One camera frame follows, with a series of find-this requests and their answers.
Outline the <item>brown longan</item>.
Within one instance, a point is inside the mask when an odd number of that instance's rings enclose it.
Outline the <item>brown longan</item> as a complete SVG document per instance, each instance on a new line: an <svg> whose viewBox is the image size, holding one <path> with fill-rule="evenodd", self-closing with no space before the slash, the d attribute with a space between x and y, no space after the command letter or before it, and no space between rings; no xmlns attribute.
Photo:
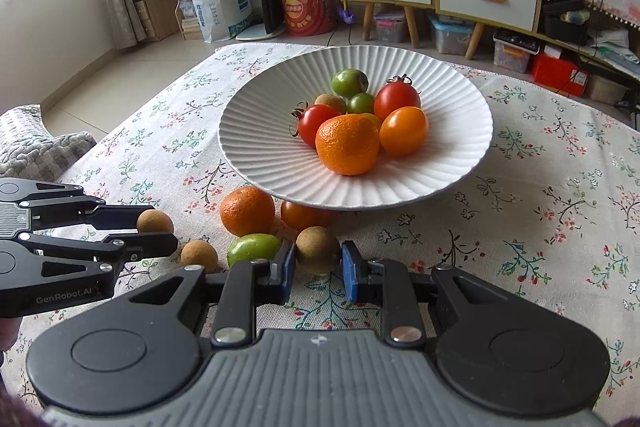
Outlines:
<svg viewBox="0 0 640 427"><path fill-rule="evenodd" d="M137 219L137 231L139 233L174 233L174 222L167 213L157 209L144 210Z"/></svg>
<svg viewBox="0 0 640 427"><path fill-rule="evenodd" d="M201 239L186 243L182 247L180 263L182 265L201 265L206 273L215 273L219 269L216 249Z"/></svg>
<svg viewBox="0 0 640 427"><path fill-rule="evenodd" d="M346 102L344 98L331 93L322 93L314 100L314 105L325 105L334 108L337 113L345 114L347 112Z"/></svg>
<svg viewBox="0 0 640 427"><path fill-rule="evenodd" d="M295 246L297 264L308 273L330 273L340 266L340 243L327 228L306 228L297 235Z"/></svg>

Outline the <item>green jujube fruit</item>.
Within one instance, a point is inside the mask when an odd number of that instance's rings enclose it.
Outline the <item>green jujube fruit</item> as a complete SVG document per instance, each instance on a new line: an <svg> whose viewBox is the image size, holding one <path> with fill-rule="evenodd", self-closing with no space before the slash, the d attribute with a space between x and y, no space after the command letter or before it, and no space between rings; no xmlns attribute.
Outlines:
<svg viewBox="0 0 640 427"><path fill-rule="evenodd" d="M238 237L228 249L228 267L231 268L235 263L245 260L273 260L280 251L281 244L279 237L267 233L253 233Z"/></svg>

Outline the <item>large orange mandarin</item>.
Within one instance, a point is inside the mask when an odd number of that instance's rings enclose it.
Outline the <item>large orange mandarin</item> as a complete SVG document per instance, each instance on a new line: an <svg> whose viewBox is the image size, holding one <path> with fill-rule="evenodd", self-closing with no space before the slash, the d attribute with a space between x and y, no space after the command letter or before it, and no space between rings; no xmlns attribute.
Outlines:
<svg viewBox="0 0 640 427"><path fill-rule="evenodd" d="M327 120L314 144L321 164L341 176L360 176L373 169L380 149L378 130L357 114Z"/></svg>

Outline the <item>orange tomato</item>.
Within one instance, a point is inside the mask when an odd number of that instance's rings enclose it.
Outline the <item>orange tomato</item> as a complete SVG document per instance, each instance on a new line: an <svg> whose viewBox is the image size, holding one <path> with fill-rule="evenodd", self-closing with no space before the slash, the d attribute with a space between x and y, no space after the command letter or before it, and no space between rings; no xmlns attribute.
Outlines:
<svg viewBox="0 0 640 427"><path fill-rule="evenodd" d="M405 106L395 109L381 126L378 136L387 155L404 157L416 153L428 132L428 120L422 109Z"/></svg>

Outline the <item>yellow-green tomato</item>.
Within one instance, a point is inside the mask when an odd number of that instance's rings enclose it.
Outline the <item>yellow-green tomato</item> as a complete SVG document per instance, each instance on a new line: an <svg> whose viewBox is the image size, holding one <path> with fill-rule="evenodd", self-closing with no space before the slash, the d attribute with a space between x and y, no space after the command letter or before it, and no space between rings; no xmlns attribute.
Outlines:
<svg viewBox="0 0 640 427"><path fill-rule="evenodd" d="M378 117L376 117L374 114L372 113L360 113L360 116L363 118L367 118L368 121L370 121L371 124L373 124L373 126L375 127L376 130L380 130L381 126L382 126L382 120Z"/></svg>

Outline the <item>red tomato with stem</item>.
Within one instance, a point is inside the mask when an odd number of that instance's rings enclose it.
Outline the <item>red tomato with stem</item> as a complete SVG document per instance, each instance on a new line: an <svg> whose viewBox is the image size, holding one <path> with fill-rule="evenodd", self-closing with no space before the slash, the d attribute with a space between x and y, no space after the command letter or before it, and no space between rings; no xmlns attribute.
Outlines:
<svg viewBox="0 0 640 427"><path fill-rule="evenodd" d="M316 148L314 142L320 126L331 118L343 116L343 113L329 105L300 102L291 110L291 115L296 123L290 127L290 135L301 139L309 147Z"/></svg>

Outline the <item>small green fruit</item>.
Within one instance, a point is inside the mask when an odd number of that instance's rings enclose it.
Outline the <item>small green fruit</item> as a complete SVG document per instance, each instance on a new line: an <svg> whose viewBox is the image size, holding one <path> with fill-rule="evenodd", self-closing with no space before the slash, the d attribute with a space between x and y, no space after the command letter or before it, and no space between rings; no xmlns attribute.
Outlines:
<svg viewBox="0 0 640 427"><path fill-rule="evenodd" d="M373 113L374 96L368 92L359 92L347 101L349 114Z"/></svg>

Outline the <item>brown longan front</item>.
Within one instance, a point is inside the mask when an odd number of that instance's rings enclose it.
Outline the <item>brown longan front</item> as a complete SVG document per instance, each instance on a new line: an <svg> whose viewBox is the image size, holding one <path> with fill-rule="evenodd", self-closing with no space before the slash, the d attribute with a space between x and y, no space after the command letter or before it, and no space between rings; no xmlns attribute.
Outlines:
<svg viewBox="0 0 640 427"><path fill-rule="evenodd" d="M314 100L314 105L325 105L334 108L337 113L345 114L347 112L346 102L344 98L331 93L322 93Z"/></svg>

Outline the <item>red cherry tomato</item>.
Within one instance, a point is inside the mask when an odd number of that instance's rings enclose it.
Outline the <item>red cherry tomato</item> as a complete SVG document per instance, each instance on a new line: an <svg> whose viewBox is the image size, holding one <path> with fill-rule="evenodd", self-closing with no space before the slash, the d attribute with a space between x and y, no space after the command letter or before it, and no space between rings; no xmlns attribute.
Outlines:
<svg viewBox="0 0 640 427"><path fill-rule="evenodd" d="M401 107L420 107L420 93L413 87L407 75L395 76L386 81L374 97L373 114L384 120L394 110Z"/></svg>

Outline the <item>green jujube front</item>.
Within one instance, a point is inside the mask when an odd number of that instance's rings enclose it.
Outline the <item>green jujube front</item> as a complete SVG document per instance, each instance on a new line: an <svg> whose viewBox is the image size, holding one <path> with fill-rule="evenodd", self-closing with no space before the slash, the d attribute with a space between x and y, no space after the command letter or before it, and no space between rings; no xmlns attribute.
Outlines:
<svg viewBox="0 0 640 427"><path fill-rule="evenodd" d="M337 72L331 79L331 88L342 98L352 98L358 93L366 92L369 80L364 72L356 68L346 68Z"/></svg>

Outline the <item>grey knitted cushion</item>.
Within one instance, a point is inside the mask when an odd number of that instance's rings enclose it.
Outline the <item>grey knitted cushion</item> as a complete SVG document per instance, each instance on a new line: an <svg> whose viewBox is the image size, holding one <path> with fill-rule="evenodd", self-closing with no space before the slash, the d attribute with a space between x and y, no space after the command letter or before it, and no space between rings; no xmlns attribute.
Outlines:
<svg viewBox="0 0 640 427"><path fill-rule="evenodd" d="M16 106L1 115L1 176L52 182L95 145L87 131L51 134L39 104Z"/></svg>

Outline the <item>white ribbed plate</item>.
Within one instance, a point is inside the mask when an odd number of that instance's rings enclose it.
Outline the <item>white ribbed plate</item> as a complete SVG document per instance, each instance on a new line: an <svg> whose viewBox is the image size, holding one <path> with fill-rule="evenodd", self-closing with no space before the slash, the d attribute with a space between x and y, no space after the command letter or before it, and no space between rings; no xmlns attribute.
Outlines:
<svg viewBox="0 0 640 427"><path fill-rule="evenodd" d="M377 94L405 83L418 106L375 124L359 114L311 116L316 95L353 68ZM457 69L388 46L312 51L248 80L220 117L221 152L233 170L272 196L310 207L396 207L446 190L486 155L494 131L488 103Z"/></svg>

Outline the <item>floral tablecloth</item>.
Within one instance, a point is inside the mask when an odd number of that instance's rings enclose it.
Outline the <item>floral tablecloth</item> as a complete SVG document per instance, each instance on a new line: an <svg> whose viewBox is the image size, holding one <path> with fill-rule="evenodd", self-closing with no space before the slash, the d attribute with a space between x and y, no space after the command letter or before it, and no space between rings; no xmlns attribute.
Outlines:
<svg viewBox="0 0 640 427"><path fill-rule="evenodd" d="M147 197L179 239L230 244L218 204L241 183L217 138L224 104L268 67L306 50L226 46L143 105L66 173L111 202ZM596 410L639 412L639 137L614 118L530 83L471 70L496 126L487 155L424 202L349 211L334 225L365 255L416 272L462 269L582 323L608 347Z"/></svg>

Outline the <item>white paper bag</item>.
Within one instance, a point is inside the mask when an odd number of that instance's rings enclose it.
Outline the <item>white paper bag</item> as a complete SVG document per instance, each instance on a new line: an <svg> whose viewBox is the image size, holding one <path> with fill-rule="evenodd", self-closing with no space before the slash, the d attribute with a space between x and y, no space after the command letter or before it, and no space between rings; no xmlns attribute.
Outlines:
<svg viewBox="0 0 640 427"><path fill-rule="evenodd" d="M232 39L254 22L250 0L191 0L206 43Z"/></svg>

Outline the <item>red storage box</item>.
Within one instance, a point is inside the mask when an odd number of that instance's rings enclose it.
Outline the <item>red storage box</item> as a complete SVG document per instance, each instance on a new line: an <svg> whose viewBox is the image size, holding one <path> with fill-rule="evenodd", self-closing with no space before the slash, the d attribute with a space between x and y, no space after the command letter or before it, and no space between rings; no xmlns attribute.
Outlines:
<svg viewBox="0 0 640 427"><path fill-rule="evenodd" d="M533 61L534 83L564 95L582 96L586 89L588 74L573 62L545 53L536 55Z"/></svg>

